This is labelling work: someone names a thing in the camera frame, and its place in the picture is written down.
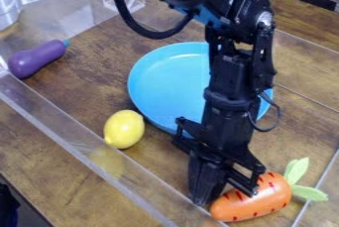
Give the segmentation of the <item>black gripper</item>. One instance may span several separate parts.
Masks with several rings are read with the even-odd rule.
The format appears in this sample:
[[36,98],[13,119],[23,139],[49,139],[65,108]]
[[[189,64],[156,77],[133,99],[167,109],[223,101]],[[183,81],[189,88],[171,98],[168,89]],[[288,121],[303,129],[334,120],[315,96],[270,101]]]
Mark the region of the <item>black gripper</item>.
[[[232,95],[207,87],[204,99],[201,122],[177,118],[173,139],[175,145],[189,154],[189,198],[199,206],[219,197],[226,183],[246,196],[256,195],[256,182],[264,170],[250,151],[260,107],[258,94],[238,92]],[[242,174],[234,165],[248,169],[252,175]]]

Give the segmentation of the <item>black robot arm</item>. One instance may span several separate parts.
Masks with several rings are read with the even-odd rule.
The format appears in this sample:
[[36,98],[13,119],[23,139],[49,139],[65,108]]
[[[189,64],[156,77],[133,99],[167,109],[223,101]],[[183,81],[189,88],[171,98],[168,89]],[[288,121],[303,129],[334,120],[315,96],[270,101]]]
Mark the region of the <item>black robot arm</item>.
[[264,166],[248,144],[259,104],[267,99],[275,69],[271,45],[275,24],[268,0],[163,0],[205,25],[209,84],[203,120],[176,119],[173,145],[189,155],[189,198],[203,206],[231,184],[247,196],[258,191]]

